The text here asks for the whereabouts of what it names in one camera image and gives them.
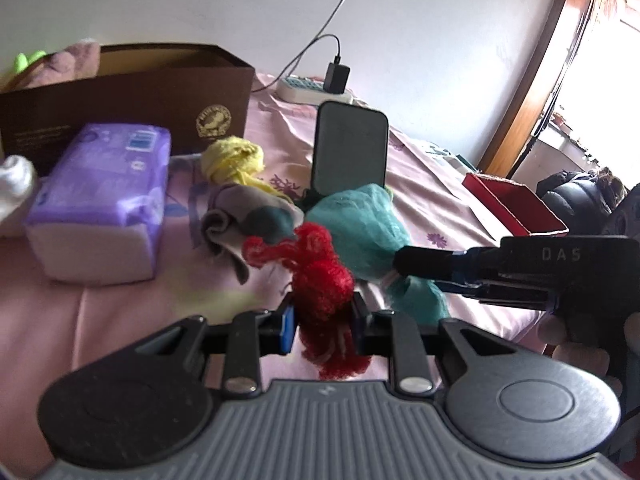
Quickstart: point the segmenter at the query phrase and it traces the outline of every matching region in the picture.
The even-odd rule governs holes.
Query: green toy
[[[44,50],[37,50],[30,56],[27,56],[26,54],[21,52],[14,59],[14,72],[16,74],[19,74],[20,72],[24,72],[25,70],[27,70],[29,65],[32,65],[37,60],[45,57],[46,55],[47,53]]]

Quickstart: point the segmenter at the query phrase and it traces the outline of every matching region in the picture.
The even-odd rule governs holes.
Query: hand
[[[622,384],[607,375],[609,354],[602,348],[592,348],[568,341],[564,321],[556,316],[546,316],[538,325],[538,338],[549,345],[557,345],[553,359],[581,368],[602,378],[620,396]],[[629,316],[625,322],[625,339],[629,348],[640,356],[640,312]]]

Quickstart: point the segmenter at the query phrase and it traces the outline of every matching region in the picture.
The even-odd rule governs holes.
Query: teal cloth
[[[305,219],[329,229],[342,264],[368,282],[380,282],[393,269],[396,251],[411,245],[409,233],[391,209],[391,197],[376,184],[325,197]],[[400,277],[384,293],[393,309],[410,314],[419,324],[449,317],[447,301],[431,280]]]

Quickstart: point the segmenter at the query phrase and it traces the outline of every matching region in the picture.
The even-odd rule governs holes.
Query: bed
[[[267,81],[263,76],[261,82]],[[299,197],[308,186],[316,109],[279,101],[268,91],[249,103],[245,137],[265,151],[264,180]],[[394,208],[414,244],[463,250],[495,245],[507,230],[460,183],[460,174],[425,154],[392,129],[387,183]],[[133,285],[82,287],[50,282],[27,241],[0,240],[0,463],[20,477],[36,474],[51,456],[38,430],[36,407],[46,387],[69,371],[148,335],[181,317],[204,314],[228,322],[251,308],[276,308],[289,275],[279,267],[252,269],[239,285],[233,264],[213,257],[200,238],[199,218],[210,188],[195,158],[174,158],[155,280]],[[364,285],[373,308],[380,292]],[[448,296],[452,316],[465,319],[531,349],[542,350],[530,329],[540,313],[480,305]],[[316,368],[300,355],[262,359],[267,385],[273,378],[315,378]],[[207,384],[220,380],[221,357],[213,356]],[[386,362],[373,359],[357,379],[386,377]]]

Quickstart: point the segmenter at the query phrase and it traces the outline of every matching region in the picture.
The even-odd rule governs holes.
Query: brown box
[[[2,148],[43,176],[84,124],[137,123],[167,128],[173,155],[201,152],[244,135],[254,74],[218,46],[104,46],[95,78],[17,91],[16,78],[9,82],[0,93]]]

